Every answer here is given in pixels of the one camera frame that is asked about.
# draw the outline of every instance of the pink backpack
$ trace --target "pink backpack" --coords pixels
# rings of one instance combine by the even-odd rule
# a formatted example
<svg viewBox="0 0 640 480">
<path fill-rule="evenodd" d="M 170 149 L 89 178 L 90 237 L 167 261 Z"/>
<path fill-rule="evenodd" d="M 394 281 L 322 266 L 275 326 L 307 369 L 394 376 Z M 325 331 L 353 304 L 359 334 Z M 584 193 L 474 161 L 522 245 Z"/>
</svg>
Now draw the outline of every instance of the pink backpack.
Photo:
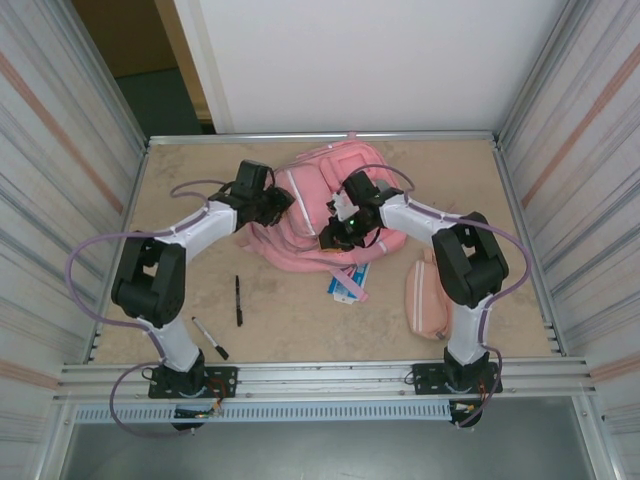
<svg viewBox="0 0 640 480">
<path fill-rule="evenodd" d="M 320 251 L 319 248 L 318 235 L 329 223 L 327 203 L 332 200 L 331 195 L 356 168 L 372 164 L 386 165 L 386 162 L 371 145 L 349 140 L 298 155 L 293 163 L 276 170 L 276 184 L 291 193 L 296 201 L 277 225 L 247 225 L 250 249 L 282 270 L 330 270 L 343 284 L 342 269 L 364 265 L 400 249 L 406 235 L 389 229 L 383 229 L 377 240 L 375 233 L 370 233 L 365 244 L 374 243 L 368 248 L 356 247 L 350 252 Z M 382 180 L 398 187 L 388 170 L 370 168 L 365 172 L 374 183 Z"/>
</svg>

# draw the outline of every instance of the wooden tabletop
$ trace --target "wooden tabletop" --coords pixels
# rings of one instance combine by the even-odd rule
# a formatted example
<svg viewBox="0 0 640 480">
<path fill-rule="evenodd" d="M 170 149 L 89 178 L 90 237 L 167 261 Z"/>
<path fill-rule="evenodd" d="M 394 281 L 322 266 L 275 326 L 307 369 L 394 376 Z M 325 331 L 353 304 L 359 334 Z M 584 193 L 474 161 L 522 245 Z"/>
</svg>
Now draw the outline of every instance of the wooden tabletop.
<svg viewBox="0 0 640 480">
<path fill-rule="evenodd" d="M 171 187 L 189 180 L 229 181 L 241 160 L 286 164 L 310 143 L 163 145 L 151 150 L 131 229 L 158 230 L 199 207 L 197 200 L 173 200 Z M 416 183 L 412 197 L 453 213 L 483 213 L 492 225 L 515 233 L 500 177 L 487 141 L 373 142 L 390 165 Z M 200 189 L 210 194 L 210 188 Z M 405 315 L 405 281 L 424 245 L 405 247 L 371 265 L 367 302 L 344 305 L 327 294 L 328 272 L 283 272 L 237 246 L 238 235 L 202 252 L 188 268 L 185 319 L 197 316 L 229 352 L 230 362 L 367 361 L 442 358 L 444 341 L 412 334 Z M 524 271 L 517 249 L 499 239 L 510 267 L 504 286 Z M 235 276 L 240 277 L 244 325 L 236 326 Z M 111 306 L 111 318 L 126 319 Z M 187 320 L 192 338 L 209 362 L 221 361 Z M 530 283 L 496 303 L 489 343 L 507 357 L 550 355 Z M 98 363 L 134 363 L 157 355 L 138 331 L 105 326 Z"/>
</svg>

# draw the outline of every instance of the corrugated metal wall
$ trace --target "corrugated metal wall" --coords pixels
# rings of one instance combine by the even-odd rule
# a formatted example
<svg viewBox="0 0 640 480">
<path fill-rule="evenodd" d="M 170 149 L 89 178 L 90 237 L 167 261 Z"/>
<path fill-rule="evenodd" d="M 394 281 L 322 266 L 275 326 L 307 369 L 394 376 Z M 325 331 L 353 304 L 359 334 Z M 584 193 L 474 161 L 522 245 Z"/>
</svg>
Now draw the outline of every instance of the corrugated metal wall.
<svg viewBox="0 0 640 480">
<path fill-rule="evenodd" d="M 558 327 L 570 353 L 592 367 L 633 478 L 640 478 L 639 65 L 640 2 L 591 2 L 526 115 L 504 136 Z"/>
<path fill-rule="evenodd" d="M 72 304 L 71 248 L 120 230 L 144 145 L 65 2 L 0 3 L 0 477 L 32 467 L 63 362 L 93 325 Z M 75 269 L 97 306 L 115 245 Z"/>
</svg>

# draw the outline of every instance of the black marker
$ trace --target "black marker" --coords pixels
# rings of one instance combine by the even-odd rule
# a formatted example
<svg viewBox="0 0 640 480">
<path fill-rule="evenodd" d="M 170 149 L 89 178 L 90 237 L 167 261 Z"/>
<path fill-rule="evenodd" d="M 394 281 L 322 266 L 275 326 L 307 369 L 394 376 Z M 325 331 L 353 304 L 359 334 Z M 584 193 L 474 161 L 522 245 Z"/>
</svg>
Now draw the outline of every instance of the black marker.
<svg viewBox="0 0 640 480">
<path fill-rule="evenodd" d="M 227 351 L 224 348 L 222 348 L 220 345 L 218 345 L 218 342 L 216 342 L 211 336 L 211 334 L 207 332 L 207 329 L 204 328 L 204 325 L 200 323 L 200 320 L 198 320 L 196 317 L 191 317 L 191 320 L 193 320 L 193 323 L 196 324 L 196 327 L 198 327 L 198 330 L 202 332 L 205 338 L 209 340 L 209 342 L 211 342 L 211 345 L 213 345 L 213 348 L 216 349 L 216 351 L 220 354 L 222 359 L 226 360 L 227 358 L 229 358 L 229 354 L 227 353 Z"/>
<path fill-rule="evenodd" d="M 240 308 L 240 277 L 236 275 L 236 320 L 242 326 L 242 309 Z"/>
</svg>

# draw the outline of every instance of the white robotic arm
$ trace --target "white robotic arm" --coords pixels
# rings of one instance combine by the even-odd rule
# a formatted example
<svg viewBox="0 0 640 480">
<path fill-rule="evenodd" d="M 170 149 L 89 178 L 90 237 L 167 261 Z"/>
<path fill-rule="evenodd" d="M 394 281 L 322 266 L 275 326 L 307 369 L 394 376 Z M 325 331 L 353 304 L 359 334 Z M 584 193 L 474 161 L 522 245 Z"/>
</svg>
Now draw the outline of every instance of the white robotic arm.
<svg viewBox="0 0 640 480">
<path fill-rule="evenodd" d="M 185 218 L 179 224 L 169 228 L 171 236 L 158 237 L 156 240 L 167 245 L 179 245 L 185 251 L 185 266 L 189 265 L 202 250 L 219 239 L 236 231 L 237 212 L 229 205 L 219 201 L 209 201 L 206 215 L 193 225 L 178 230 L 180 225 L 189 225 L 200 216 L 200 212 Z M 164 349 L 165 365 L 177 372 L 188 372 L 198 360 L 200 350 L 193 343 L 182 316 L 178 313 L 169 323 L 158 326 L 157 323 L 138 316 L 136 321 L 147 328 L 158 339 Z"/>
<path fill-rule="evenodd" d="M 459 217 L 459 215 L 447 214 L 414 200 L 410 200 L 410 202 L 414 208 L 409 206 L 409 202 L 405 200 L 402 194 L 395 195 L 387 200 L 380 208 L 383 225 L 387 228 L 404 232 L 430 246 L 433 246 L 432 237 L 438 231 L 449 229 L 456 225 L 454 222 L 443 219 L 445 216 L 451 218 Z M 424 211 L 432 212 L 433 216 L 426 215 L 423 213 Z M 473 308 L 456 302 L 453 303 L 452 335 L 447 349 L 449 354 L 461 365 L 476 362 L 486 352 L 484 347 L 478 343 L 478 330 L 481 327 L 482 311 L 491 297 L 492 295 L 488 294 Z M 485 331 L 488 323 L 487 321 L 482 326 Z"/>
<path fill-rule="evenodd" d="M 271 185 L 265 188 L 269 174 Z M 197 396 L 205 388 L 204 355 L 180 315 L 187 265 L 248 222 L 277 223 L 292 203 L 293 197 L 274 185 L 271 168 L 245 160 L 236 180 L 212 195 L 201 210 L 163 235 L 125 242 L 111 298 L 162 347 L 165 358 L 159 368 L 167 391 Z"/>
<path fill-rule="evenodd" d="M 449 391 L 468 392 L 485 376 L 492 377 L 489 352 L 483 345 L 487 305 L 501 290 L 509 268 L 493 234 L 479 228 L 486 219 L 477 212 L 464 217 L 441 212 L 396 188 L 380 189 L 364 171 L 351 174 L 343 190 L 330 204 L 333 216 L 320 234 L 321 247 L 363 247 L 365 237 L 379 228 L 398 230 L 432 245 L 440 282 L 454 304 L 443 384 Z"/>
</svg>

